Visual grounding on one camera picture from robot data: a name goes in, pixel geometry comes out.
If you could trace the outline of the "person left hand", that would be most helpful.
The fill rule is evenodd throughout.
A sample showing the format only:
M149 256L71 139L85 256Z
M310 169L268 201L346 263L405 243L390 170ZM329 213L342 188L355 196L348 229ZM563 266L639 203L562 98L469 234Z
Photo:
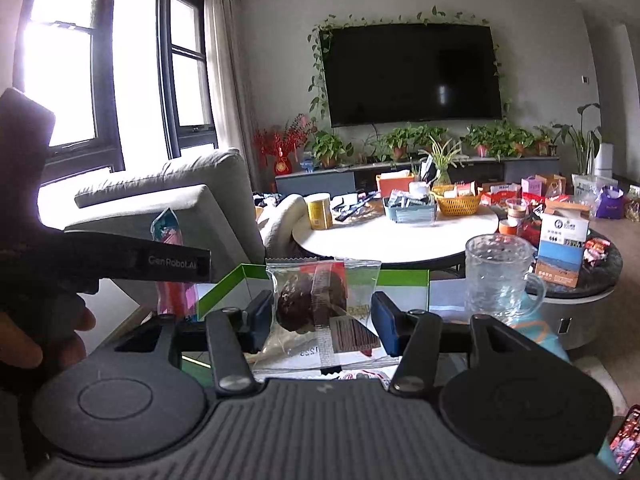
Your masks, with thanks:
M48 339L39 316L29 323L24 316L1 309L1 363L31 370L44 360L52 359L57 367L65 370L85 359L87 350L79 333L93 330L96 318L85 300L75 296L74 301L78 304L74 328L54 341Z

